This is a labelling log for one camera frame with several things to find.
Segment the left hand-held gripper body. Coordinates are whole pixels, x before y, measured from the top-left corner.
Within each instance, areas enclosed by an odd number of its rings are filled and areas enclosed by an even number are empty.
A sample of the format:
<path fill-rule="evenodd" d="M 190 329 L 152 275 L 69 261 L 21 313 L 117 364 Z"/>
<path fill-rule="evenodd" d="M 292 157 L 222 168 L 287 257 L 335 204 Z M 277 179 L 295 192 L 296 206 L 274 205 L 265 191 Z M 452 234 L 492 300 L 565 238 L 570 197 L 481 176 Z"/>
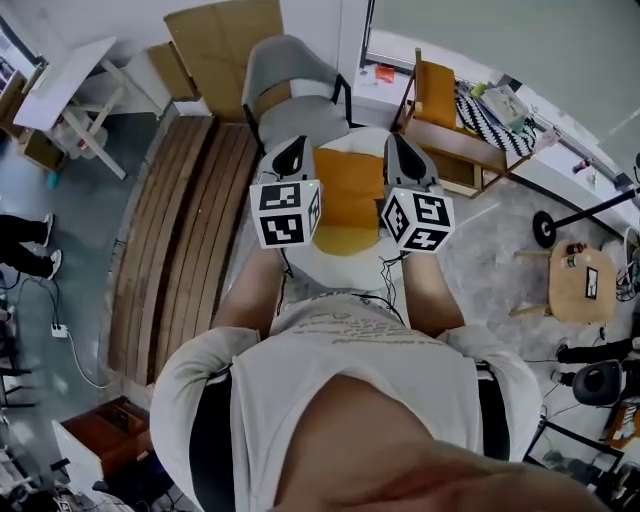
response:
<path fill-rule="evenodd" d="M 311 243 L 322 215 L 322 185 L 306 136 L 287 140 L 266 154 L 249 192 L 253 222 L 263 248 Z"/>

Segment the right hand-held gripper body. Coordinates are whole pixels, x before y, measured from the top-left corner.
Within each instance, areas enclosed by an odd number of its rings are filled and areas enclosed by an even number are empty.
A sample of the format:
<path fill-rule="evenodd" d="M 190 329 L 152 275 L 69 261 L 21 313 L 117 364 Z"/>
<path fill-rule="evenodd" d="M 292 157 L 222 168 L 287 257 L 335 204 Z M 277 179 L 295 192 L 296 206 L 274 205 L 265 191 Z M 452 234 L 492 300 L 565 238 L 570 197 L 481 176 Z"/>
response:
<path fill-rule="evenodd" d="M 455 230 L 452 200 L 434 161 L 399 133 L 386 140 L 380 228 L 402 252 L 435 253 Z"/>

